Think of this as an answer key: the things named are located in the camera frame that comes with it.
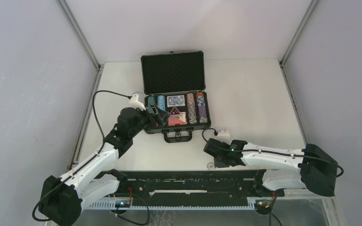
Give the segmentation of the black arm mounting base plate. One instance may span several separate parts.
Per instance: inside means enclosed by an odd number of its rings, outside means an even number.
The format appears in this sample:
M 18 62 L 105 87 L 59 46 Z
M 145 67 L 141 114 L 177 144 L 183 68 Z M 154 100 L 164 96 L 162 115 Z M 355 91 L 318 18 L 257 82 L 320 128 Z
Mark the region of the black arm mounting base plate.
M 103 171 L 119 176 L 111 197 L 134 194 L 133 202 L 179 205 L 242 204 L 249 198 L 271 198 L 273 191 L 260 185 L 264 170 L 216 171 Z

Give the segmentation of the white poker chip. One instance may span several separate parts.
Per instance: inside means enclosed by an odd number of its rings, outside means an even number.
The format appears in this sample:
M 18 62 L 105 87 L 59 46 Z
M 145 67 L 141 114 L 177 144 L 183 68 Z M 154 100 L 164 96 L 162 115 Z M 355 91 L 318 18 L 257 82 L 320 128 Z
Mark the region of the white poker chip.
M 214 170 L 215 170 L 215 164 L 214 164 L 213 162 L 209 162 L 209 163 L 207 164 L 207 169 L 208 169 L 209 171 L 214 171 Z

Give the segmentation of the blue playing card deck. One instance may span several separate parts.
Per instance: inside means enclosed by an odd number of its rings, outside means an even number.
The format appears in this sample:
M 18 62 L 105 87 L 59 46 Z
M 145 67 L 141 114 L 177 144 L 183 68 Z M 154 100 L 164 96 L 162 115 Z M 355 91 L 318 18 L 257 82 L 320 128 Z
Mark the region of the blue playing card deck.
M 166 102 L 168 107 L 185 106 L 185 96 L 184 95 L 167 96 Z

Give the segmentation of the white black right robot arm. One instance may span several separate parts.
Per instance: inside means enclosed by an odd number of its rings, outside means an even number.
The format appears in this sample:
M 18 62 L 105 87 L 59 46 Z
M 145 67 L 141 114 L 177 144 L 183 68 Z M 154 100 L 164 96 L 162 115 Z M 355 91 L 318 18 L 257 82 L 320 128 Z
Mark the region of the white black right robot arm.
M 263 167 L 263 175 L 253 184 L 255 193 L 260 196 L 280 189 L 307 189 L 332 197 L 336 179 L 343 174 L 338 162 L 314 144 L 306 144 L 303 149 L 279 149 L 243 140 L 227 144 L 210 138 L 204 152 L 227 167 Z

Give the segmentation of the red playing card deck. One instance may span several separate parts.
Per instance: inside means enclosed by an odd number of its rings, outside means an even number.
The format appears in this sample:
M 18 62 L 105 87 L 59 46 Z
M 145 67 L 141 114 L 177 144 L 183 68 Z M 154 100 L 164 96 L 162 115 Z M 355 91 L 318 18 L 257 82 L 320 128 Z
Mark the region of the red playing card deck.
M 187 124 L 187 116 L 185 112 L 181 112 L 180 114 L 173 114 L 168 118 L 168 125 L 185 125 Z

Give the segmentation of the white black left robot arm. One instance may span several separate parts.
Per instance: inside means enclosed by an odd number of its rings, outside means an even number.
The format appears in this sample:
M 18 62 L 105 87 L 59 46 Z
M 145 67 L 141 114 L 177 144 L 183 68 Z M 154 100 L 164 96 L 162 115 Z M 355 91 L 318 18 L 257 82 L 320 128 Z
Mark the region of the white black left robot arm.
M 43 183 L 40 200 L 32 210 L 32 218 L 41 222 L 35 213 L 45 216 L 59 226 L 73 225 L 85 208 L 108 194 L 123 196 L 128 183 L 114 175 L 96 176 L 109 164 L 119 160 L 133 144 L 133 138 L 149 126 L 167 123 L 170 113 L 156 105 L 144 108 L 127 107 L 121 110 L 117 123 L 103 137 L 102 145 L 87 159 L 65 174 L 49 176 Z

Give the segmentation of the red triangular dealer button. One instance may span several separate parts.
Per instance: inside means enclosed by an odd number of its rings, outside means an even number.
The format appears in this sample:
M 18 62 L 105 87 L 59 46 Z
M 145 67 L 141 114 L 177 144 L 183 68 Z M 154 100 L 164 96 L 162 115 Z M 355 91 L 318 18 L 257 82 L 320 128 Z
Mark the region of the red triangular dealer button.
M 173 106 L 173 108 L 170 111 L 170 114 L 171 115 L 179 115 L 179 114 L 181 114 L 181 112 L 176 106 Z

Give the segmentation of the black poker chip case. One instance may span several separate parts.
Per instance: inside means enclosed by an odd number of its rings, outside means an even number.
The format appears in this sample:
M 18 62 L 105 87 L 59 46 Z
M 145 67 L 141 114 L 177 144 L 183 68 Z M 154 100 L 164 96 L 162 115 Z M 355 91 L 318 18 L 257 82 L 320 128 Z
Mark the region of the black poker chip case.
M 170 112 L 173 107 L 168 107 L 167 96 L 184 95 L 185 106 L 177 106 L 180 112 L 185 112 L 187 124 L 169 126 L 168 122 L 161 127 L 151 126 L 145 129 L 147 134 L 163 134 L 167 143 L 188 142 L 192 139 L 192 132 L 203 130 L 211 126 L 211 118 L 208 106 L 207 93 L 205 92 L 205 63 L 204 52 L 201 50 L 192 52 L 169 52 L 162 54 L 144 55 L 140 58 L 144 93 L 147 95 L 145 103 L 148 105 L 148 97 L 156 98 L 165 96 L 166 111 Z M 197 93 L 203 92 L 206 102 L 206 113 L 208 122 L 200 123 Z M 190 124 L 187 107 L 187 94 L 194 94 L 197 123 Z

